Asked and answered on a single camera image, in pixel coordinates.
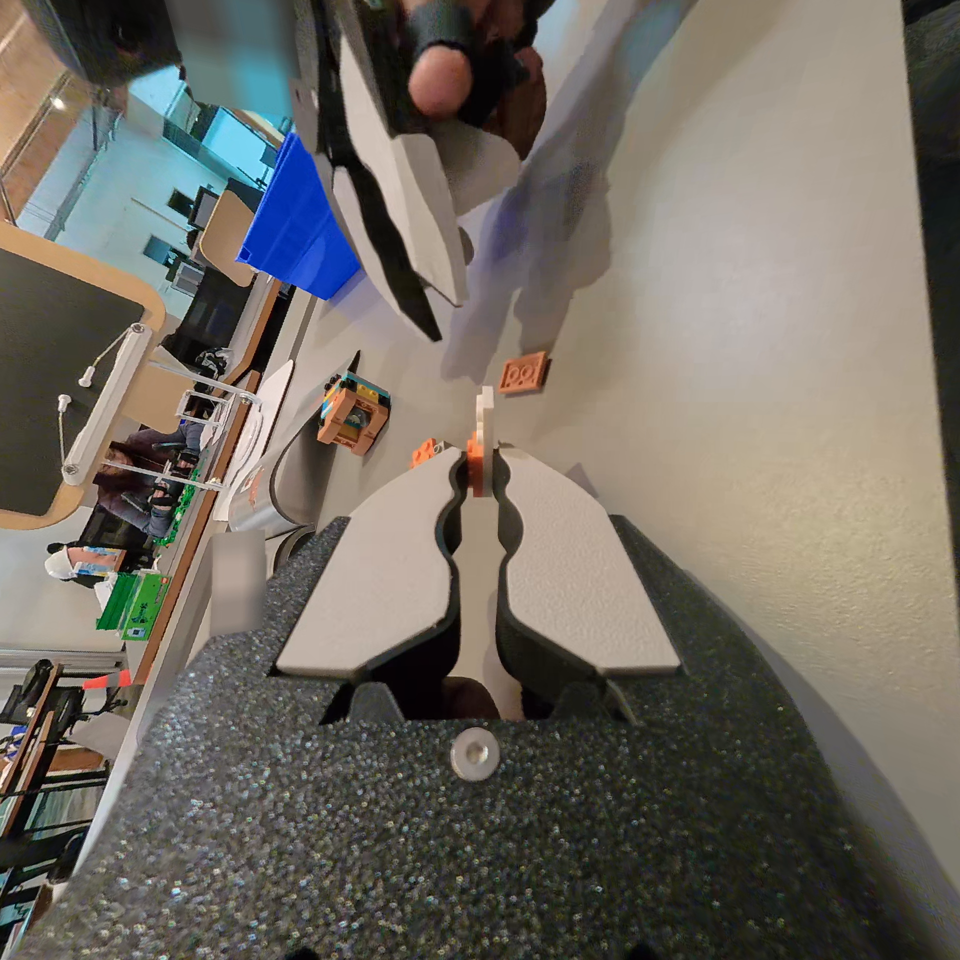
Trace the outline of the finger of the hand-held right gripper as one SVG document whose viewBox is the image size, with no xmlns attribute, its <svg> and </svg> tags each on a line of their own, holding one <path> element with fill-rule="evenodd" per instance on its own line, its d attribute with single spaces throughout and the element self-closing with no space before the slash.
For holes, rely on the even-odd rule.
<svg viewBox="0 0 960 960">
<path fill-rule="evenodd" d="M 332 192 L 354 252 L 390 309 L 432 343 L 442 333 L 402 234 L 373 173 L 358 160 L 336 166 Z"/>
<path fill-rule="evenodd" d="M 452 306 L 468 294 L 460 227 L 447 175 L 426 133 L 389 133 L 348 38 L 340 40 L 340 82 L 350 143 L 380 188 L 414 273 Z"/>
</svg>

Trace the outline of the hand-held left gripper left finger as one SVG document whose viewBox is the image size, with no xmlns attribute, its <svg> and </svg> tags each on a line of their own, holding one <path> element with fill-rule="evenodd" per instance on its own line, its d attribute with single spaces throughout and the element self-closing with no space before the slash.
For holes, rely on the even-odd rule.
<svg viewBox="0 0 960 960">
<path fill-rule="evenodd" d="M 463 452 L 448 447 L 360 504 L 278 655 L 284 675 L 386 685 L 436 719 L 460 654 Z"/>
</svg>

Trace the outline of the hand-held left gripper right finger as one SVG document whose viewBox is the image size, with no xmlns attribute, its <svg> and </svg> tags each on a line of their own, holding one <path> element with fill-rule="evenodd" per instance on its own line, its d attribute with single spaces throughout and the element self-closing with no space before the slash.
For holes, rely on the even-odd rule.
<svg viewBox="0 0 960 960">
<path fill-rule="evenodd" d="M 631 681 L 673 678 L 682 659 L 612 517 L 519 447 L 493 456 L 495 646 L 522 719 L 546 719 L 571 685 L 624 703 Z"/>
</svg>

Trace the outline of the blue plastic bin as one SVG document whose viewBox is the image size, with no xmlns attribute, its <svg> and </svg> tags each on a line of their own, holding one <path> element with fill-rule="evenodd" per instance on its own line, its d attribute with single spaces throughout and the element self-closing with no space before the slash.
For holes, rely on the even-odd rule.
<svg viewBox="0 0 960 960">
<path fill-rule="evenodd" d="M 333 299 L 360 270 L 314 160 L 294 131 L 280 148 L 235 260 L 322 301 Z"/>
</svg>

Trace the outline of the white toy brick plate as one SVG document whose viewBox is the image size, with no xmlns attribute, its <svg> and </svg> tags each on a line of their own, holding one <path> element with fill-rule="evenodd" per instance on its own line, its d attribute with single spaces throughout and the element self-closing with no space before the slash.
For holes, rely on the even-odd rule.
<svg viewBox="0 0 960 960">
<path fill-rule="evenodd" d="M 479 428 L 484 446 L 485 498 L 493 493 L 494 457 L 497 449 L 495 429 L 495 390 L 484 385 L 476 398 L 476 430 Z"/>
</svg>

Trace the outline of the six-stud brown toy brick plate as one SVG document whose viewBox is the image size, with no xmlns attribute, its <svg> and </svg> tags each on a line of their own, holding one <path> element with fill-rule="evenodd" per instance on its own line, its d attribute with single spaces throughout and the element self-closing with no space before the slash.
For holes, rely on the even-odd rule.
<svg viewBox="0 0 960 960">
<path fill-rule="evenodd" d="M 502 368 L 498 393 L 509 397 L 541 391 L 546 384 L 550 364 L 546 351 L 510 358 Z"/>
</svg>

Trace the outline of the grey desk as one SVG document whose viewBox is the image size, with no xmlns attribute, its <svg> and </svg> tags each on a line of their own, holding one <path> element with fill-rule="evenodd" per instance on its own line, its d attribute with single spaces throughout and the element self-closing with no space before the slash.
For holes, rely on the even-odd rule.
<svg viewBox="0 0 960 960">
<path fill-rule="evenodd" d="M 333 688 L 225 637 L 159 706 L 36 958 L 958 958 L 958 623 L 898 2 L 560 2 L 517 186 L 421 341 L 360 281 L 288 408 L 356 350 L 394 396 L 319 524 L 472 427 L 587 484 L 683 665 L 628 720 L 324 725 Z"/>
</svg>

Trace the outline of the person's right hand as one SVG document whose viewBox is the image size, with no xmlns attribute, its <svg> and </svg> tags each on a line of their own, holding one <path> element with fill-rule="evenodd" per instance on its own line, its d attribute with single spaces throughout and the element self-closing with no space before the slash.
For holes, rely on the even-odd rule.
<svg viewBox="0 0 960 960">
<path fill-rule="evenodd" d="M 552 1 L 404 1 L 408 90 L 434 120 L 459 119 L 506 140 L 521 161 L 546 116 L 543 60 L 534 49 Z"/>
</svg>

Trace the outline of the curved plywood board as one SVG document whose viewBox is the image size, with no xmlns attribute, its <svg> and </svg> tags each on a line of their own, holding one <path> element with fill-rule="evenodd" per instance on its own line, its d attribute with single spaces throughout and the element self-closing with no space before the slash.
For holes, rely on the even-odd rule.
<svg viewBox="0 0 960 960">
<path fill-rule="evenodd" d="M 239 259 L 254 218 L 243 198 L 225 189 L 198 236 L 198 252 L 206 265 L 241 288 L 251 286 L 258 273 Z"/>
</svg>

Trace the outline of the toy brick instruction booklet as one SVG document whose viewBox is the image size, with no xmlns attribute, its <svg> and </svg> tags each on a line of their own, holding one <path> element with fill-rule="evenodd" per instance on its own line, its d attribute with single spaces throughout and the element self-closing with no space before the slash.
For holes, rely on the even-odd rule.
<svg viewBox="0 0 960 960">
<path fill-rule="evenodd" d="M 316 530 L 334 458 L 333 444 L 317 438 L 321 409 L 330 388 L 358 371 L 361 356 L 357 349 L 298 402 L 283 402 L 282 423 L 271 430 L 265 451 L 246 468 L 231 493 L 227 533 L 257 535 L 270 542 Z"/>
</svg>

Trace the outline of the dark background monitor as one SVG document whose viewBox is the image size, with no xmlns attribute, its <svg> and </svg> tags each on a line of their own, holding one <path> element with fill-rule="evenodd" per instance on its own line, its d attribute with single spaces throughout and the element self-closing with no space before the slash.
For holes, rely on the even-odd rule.
<svg viewBox="0 0 960 960">
<path fill-rule="evenodd" d="M 174 189 L 168 198 L 167 207 L 183 217 L 191 229 L 203 230 L 210 221 L 219 199 L 220 194 L 204 186 L 200 186 L 193 197 L 188 197 L 183 191 Z"/>
</svg>

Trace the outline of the wood-edged background table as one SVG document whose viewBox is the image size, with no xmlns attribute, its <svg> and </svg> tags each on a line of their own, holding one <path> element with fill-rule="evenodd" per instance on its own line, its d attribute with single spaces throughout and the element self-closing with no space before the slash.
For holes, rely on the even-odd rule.
<svg viewBox="0 0 960 960">
<path fill-rule="evenodd" d="M 172 546 L 161 556 L 164 575 L 171 578 L 163 605 L 147 641 L 125 641 L 126 663 L 136 686 L 146 685 L 162 642 L 174 620 L 181 595 L 203 559 L 210 535 L 225 528 L 227 509 L 239 477 L 265 451 L 277 426 L 294 373 L 294 358 L 303 339 L 304 324 L 316 304 L 306 291 L 295 290 L 268 358 L 265 377 L 250 374 L 246 390 L 256 392 L 260 404 L 239 406 L 228 432 L 220 440 L 208 476 L 224 490 L 204 490 L 191 500 Z"/>
</svg>

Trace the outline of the multicoloured toy brick model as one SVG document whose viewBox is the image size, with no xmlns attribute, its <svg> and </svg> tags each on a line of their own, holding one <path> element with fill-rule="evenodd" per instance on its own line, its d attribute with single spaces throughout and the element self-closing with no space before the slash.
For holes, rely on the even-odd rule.
<svg viewBox="0 0 960 960">
<path fill-rule="evenodd" d="M 358 457 L 365 456 L 389 421 L 390 393 L 344 369 L 325 386 L 319 409 L 317 441 L 340 446 Z"/>
</svg>

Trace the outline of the green toy brick foliage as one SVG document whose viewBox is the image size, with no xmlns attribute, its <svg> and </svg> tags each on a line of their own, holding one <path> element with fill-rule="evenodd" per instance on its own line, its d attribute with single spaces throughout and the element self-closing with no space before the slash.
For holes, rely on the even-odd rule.
<svg viewBox="0 0 960 960">
<path fill-rule="evenodd" d="M 150 496 L 149 536 L 158 546 L 169 546 L 174 541 L 198 487 L 186 480 L 200 477 L 199 457 L 183 450 L 165 469 L 153 485 Z"/>
</svg>

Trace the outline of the green box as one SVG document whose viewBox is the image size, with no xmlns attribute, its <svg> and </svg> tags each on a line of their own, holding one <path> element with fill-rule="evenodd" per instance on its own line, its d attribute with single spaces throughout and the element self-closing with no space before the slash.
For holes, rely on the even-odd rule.
<svg viewBox="0 0 960 960">
<path fill-rule="evenodd" d="M 124 642 L 147 642 L 162 609 L 171 578 L 157 570 L 120 573 L 101 583 L 102 609 L 95 628 L 114 632 Z"/>
</svg>

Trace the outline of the colourful printed box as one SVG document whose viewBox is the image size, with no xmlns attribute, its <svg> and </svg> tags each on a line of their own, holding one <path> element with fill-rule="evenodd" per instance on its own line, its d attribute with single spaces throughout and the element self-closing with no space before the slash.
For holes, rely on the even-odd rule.
<svg viewBox="0 0 960 960">
<path fill-rule="evenodd" d="M 128 555 L 122 548 L 78 543 L 51 543 L 46 549 L 44 568 L 50 577 L 88 589 L 120 573 Z"/>
</svg>

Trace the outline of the monitor with white stand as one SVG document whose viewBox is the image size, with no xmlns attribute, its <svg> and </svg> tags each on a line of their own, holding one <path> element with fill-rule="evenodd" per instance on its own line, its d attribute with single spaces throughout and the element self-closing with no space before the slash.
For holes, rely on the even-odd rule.
<svg viewBox="0 0 960 960">
<path fill-rule="evenodd" d="M 189 383 L 152 358 L 146 281 L 9 222 L 1 254 L 1 526 L 30 531 L 78 509 L 123 419 L 173 429 Z"/>
</svg>

